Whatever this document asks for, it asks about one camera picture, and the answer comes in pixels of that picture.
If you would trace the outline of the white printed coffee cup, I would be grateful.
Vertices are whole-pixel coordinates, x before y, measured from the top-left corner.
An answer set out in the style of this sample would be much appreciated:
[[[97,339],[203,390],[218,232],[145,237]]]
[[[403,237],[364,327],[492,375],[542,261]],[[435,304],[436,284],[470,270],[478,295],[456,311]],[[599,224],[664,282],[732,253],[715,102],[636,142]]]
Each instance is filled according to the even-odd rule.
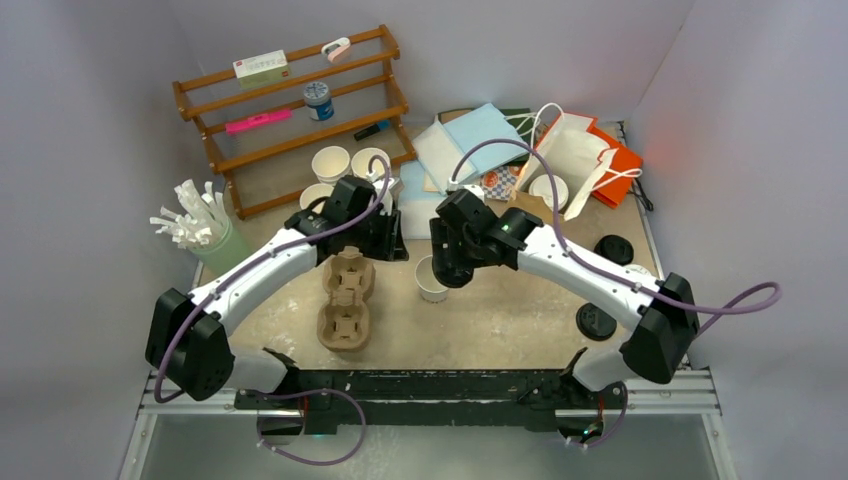
[[[433,256],[423,257],[416,265],[414,276],[420,297],[429,303],[440,303],[448,298],[449,289],[436,278]]]

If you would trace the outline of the white paper cup stack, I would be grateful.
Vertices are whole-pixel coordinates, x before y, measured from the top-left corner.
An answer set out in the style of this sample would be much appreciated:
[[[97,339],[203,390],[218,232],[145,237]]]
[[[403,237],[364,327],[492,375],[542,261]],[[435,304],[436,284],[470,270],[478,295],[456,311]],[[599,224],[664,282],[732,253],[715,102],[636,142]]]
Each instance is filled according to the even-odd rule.
[[[341,146],[327,146],[315,153],[311,168],[323,184],[335,185],[351,172],[351,156]]]

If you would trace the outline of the brown pulp cup carrier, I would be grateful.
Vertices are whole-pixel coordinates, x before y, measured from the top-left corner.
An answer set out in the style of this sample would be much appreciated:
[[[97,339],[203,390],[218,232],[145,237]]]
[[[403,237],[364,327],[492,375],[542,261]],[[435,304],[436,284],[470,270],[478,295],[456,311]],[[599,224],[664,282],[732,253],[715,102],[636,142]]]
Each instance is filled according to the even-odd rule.
[[[375,288],[376,270],[356,247],[347,246],[329,258],[322,275],[327,301],[318,313],[317,338],[328,350],[363,350],[372,336],[367,301]]]

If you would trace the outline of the kraft brown paper bag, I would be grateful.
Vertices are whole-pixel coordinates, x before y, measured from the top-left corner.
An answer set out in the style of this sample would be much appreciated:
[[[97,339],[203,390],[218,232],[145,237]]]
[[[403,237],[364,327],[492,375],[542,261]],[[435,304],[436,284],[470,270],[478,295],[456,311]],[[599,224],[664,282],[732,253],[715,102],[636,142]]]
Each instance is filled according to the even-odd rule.
[[[554,208],[562,221],[577,218],[594,196],[605,205],[620,205],[635,179],[642,175],[642,160],[597,126],[597,119],[564,111],[558,104],[543,105],[533,117],[530,145],[548,163],[551,173],[564,182],[566,191],[555,193],[554,182],[534,156],[521,168],[510,198],[531,194],[538,183],[543,200],[557,199]]]

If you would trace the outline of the orange paper bag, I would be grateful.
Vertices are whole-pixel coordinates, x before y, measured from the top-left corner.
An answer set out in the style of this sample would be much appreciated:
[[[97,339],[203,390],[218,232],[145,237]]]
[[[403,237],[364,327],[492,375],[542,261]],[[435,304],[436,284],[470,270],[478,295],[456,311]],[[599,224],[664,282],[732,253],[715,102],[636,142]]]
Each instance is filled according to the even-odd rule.
[[[615,209],[642,175],[643,160],[627,146],[627,123],[600,122],[570,112],[559,114],[551,131],[564,143],[561,177],[572,192],[570,208],[579,210],[592,196]]]

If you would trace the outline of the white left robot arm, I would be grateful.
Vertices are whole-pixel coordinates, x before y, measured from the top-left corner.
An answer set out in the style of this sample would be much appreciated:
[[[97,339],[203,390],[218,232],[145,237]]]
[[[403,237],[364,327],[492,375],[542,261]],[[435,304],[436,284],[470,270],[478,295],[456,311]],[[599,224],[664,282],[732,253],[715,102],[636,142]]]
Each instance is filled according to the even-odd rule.
[[[229,338],[270,296],[346,247],[372,260],[407,260],[401,213],[392,203],[401,187],[397,178],[370,182],[347,175],[236,267],[189,293],[171,288],[161,294],[145,348],[146,361],[157,370],[156,401],[167,402],[162,383],[170,380],[197,401],[235,388],[259,391],[275,409],[292,405],[298,382],[286,374],[282,356],[239,350]]]

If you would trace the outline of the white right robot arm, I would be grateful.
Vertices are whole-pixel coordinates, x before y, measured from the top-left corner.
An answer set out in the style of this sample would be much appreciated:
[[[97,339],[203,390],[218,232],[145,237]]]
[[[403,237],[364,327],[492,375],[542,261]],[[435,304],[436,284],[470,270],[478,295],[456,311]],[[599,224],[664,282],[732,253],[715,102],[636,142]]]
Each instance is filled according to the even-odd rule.
[[[606,387],[631,378],[668,384],[699,331],[690,283],[660,280],[568,243],[539,217],[511,207],[496,214],[467,189],[451,193],[429,221],[432,268],[442,285],[467,285],[477,269],[508,267],[541,277],[609,315],[630,335],[618,345],[586,350],[569,362],[564,399],[584,407]]]

